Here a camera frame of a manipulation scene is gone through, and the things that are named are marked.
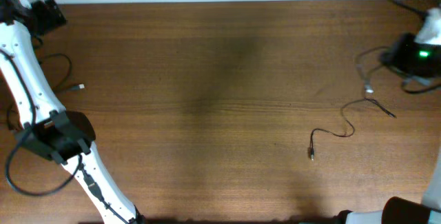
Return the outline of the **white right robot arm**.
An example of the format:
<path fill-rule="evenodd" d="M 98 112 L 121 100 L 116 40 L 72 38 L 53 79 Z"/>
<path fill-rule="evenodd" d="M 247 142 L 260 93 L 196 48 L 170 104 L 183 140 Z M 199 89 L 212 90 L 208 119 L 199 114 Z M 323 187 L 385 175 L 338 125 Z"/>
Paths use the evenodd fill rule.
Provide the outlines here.
<path fill-rule="evenodd" d="M 406 77 L 402 88 L 415 77 L 433 79 L 440 76 L 440 8 L 427 11 L 422 29 L 416 34 L 405 34 L 393 45 L 381 63 Z M 429 186 L 420 203 L 394 196 L 382 210 L 352 212 L 343 210 L 335 217 L 336 223 L 397 223 L 427 224 L 440 222 L 440 157 L 437 158 Z"/>

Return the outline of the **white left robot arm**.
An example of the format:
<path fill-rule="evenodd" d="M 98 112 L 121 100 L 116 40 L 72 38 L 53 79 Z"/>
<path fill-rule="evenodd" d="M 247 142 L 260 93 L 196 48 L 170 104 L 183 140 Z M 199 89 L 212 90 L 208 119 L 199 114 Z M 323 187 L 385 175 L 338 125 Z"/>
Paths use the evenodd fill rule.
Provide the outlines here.
<path fill-rule="evenodd" d="M 42 197 L 77 180 L 104 223 L 145 223 L 145 217 L 120 191 L 104 166 L 89 119 L 81 112 L 66 110 L 35 55 L 33 39 L 40 39 L 65 23 L 54 0 L 1 0 L 1 73 L 22 127 L 16 132 L 17 144 L 6 159 L 6 181 L 19 194 Z M 69 177 L 53 190 L 31 192 L 20 188 L 12 180 L 10 166 L 21 148 L 61 165 Z"/>

